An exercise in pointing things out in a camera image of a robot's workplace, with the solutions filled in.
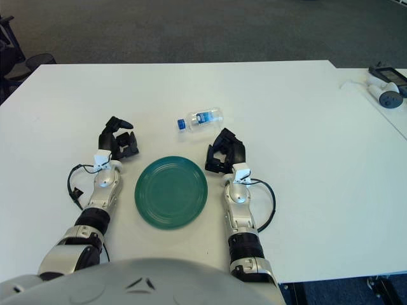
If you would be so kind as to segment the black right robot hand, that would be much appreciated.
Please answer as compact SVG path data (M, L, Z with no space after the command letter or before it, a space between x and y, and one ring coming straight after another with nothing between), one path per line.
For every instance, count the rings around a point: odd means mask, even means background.
M232 173L233 165L245 163L245 146L235 134L223 128L213 144L209 144L205 169L214 173Z

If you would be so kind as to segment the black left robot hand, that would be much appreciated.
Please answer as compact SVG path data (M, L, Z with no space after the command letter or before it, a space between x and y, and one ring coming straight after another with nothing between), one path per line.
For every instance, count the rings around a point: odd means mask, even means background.
M121 160L139 153L134 132L124 132L115 136L119 129L132 130L134 126L122 119L112 116L99 135L98 148L111 152L111 159Z

